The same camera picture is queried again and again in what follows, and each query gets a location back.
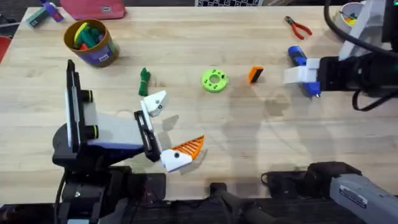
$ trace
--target gray robot arm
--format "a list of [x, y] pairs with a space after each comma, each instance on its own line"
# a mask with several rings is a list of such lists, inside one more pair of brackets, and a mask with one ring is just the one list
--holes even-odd
[[398, 223], [398, 199], [364, 176], [342, 174], [333, 177], [330, 198], [368, 224]]

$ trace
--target pliers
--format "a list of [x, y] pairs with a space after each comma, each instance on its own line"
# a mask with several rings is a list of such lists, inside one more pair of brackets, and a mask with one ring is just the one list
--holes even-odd
[[300, 39], [303, 40], [304, 37], [303, 35], [301, 35], [298, 31], [297, 28], [300, 28], [302, 30], [304, 30], [306, 33], [308, 33], [309, 35], [312, 35], [312, 31], [306, 27], [303, 26], [301, 24], [298, 24], [296, 22], [294, 22], [294, 20], [290, 17], [290, 16], [285, 16], [285, 21], [292, 27], [294, 34]]

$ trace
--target orange and white object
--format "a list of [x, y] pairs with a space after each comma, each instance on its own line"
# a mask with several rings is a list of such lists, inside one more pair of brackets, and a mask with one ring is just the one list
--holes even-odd
[[203, 135], [171, 149], [164, 150], [160, 155], [160, 159], [167, 172], [172, 172], [190, 164], [199, 154], [204, 141], [205, 136]]

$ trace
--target orange striped piece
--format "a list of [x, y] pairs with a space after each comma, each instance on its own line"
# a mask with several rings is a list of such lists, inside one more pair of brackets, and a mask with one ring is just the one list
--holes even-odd
[[204, 141], [205, 136], [202, 135], [199, 138], [192, 139], [191, 141], [187, 141], [171, 149], [187, 154], [192, 157], [192, 160], [194, 160], [199, 154]]

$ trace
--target green gear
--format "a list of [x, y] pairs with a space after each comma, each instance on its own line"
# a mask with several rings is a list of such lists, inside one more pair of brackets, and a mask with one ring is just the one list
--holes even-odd
[[[218, 80], [218, 82], [212, 82], [210, 79]], [[219, 93], [225, 89], [228, 84], [228, 77], [223, 71], [218, 69], [207, 70], [201, 76], [201, 84], [205, 90], [211, 93]]]

